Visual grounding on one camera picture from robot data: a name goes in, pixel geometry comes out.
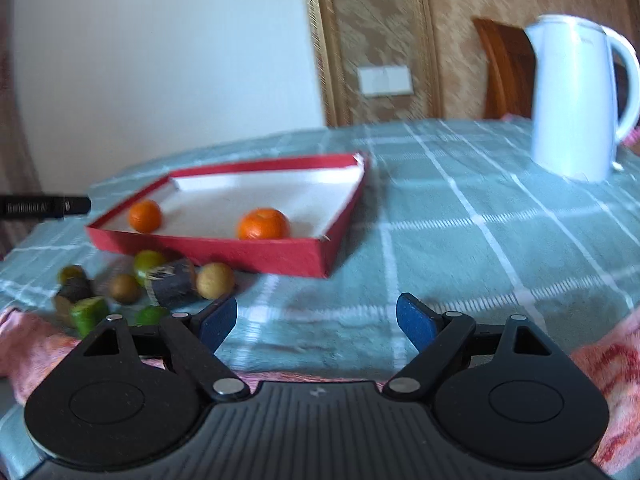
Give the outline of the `wooden headboard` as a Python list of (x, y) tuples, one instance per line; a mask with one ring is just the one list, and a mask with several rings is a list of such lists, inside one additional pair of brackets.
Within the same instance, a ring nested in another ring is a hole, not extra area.
[(536, 58), (525, 30), (489, 18), (472, 23), (488, 63), (484, 118), (531, 118)]

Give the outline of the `brown longan fruit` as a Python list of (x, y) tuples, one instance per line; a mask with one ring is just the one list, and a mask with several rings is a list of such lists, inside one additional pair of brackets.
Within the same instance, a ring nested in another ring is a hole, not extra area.
[(110, 297), (118, 304), (135, 304), (142, 295), (141, 286), (131, 274), (117, 274), (108, 285)]
[(230, 266), (214, 262), (202, 266), (196, 277), (196, 291), (208, 300), (226, 296), (234, 289), (235, 279)]

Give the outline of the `large orange mandarin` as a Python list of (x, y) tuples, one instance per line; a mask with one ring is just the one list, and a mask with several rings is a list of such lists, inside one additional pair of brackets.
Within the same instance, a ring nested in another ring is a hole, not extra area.
[(249, 211), (236, 226), (236, 237), (239, 240), (283, 240), (290, 233), (288, 217), (276, 208)]

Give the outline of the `green round fruit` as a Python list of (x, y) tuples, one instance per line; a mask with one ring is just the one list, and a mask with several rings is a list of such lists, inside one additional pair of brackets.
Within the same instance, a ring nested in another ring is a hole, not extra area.
[(58, 284), (65, 285), (69, 280), (85, 280), (87, 278), (85, 270), (77, 264), (64, 266), (58, 271)]
[(168, 263), (168, 259), (161, 252), (142, 250), (142, 252), (138, 252), (137, 255), (134, 256), (132, 273), (139, 285), (144, 286), (146, 274), (148, 274), (149, 270), (162, 266), (165, 263)]

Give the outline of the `red shallow box tray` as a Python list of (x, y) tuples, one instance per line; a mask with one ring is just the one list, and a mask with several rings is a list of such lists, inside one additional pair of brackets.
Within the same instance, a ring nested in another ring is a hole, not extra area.
[[(171, 171), (87, 226), (92, 244), (134, 255), (174, 252), (195, 264), (302, 278), (330, 275), (360, 199), (368, 161), (360, 153), (307, 155)], [(290, 234), (242, 240), (248, 215), (275, 209)]]

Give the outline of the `green cucumber piece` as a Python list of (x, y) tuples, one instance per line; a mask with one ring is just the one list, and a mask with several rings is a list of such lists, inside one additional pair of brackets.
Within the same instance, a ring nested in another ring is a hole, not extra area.
[(108, 303), (101, 296), (80, 300), (70, 309), (70, 318), (81, 338), (87, 336), (109, 314)]

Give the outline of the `white electric kettle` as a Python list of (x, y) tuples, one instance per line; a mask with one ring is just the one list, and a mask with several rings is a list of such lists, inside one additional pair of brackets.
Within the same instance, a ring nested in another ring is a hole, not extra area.
[(525, 33), (536, 58), (533, 162), (570, 180), (606, 180), (639, 119), (636, 50), (615, 30), (571, 15), (541, 15)]

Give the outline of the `small orange mandarin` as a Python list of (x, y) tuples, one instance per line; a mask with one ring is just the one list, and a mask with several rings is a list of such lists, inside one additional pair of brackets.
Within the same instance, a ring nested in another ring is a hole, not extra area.
[(138, 233), (151, 234), (163, 224), (163, 213), (155, 200), (142, 200), (131, 206), (128, 224)]

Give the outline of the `green avocado-like fruit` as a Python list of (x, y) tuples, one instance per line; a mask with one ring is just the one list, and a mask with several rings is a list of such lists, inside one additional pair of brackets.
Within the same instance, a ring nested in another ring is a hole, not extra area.
[(157, 325), (162, 318), (170, 315), (170, 311), (162, 306), (146, 306), (142, 308), (134, 319), (137, 326)]

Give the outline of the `patterned curtain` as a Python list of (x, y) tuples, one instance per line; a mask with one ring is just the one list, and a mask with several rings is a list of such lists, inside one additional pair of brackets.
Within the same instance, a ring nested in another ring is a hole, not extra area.
[(10, 0), (1, 0), (1, 193), (41, 191), (18, 114), (10, 49)]

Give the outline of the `white wall switch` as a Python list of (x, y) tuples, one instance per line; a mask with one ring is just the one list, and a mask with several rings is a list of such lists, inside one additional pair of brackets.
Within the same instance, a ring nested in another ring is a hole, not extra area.
[(357, 76), (359, 92), (365, 98), (413, 94), (412, 75), (407, 65), (358, 67)]

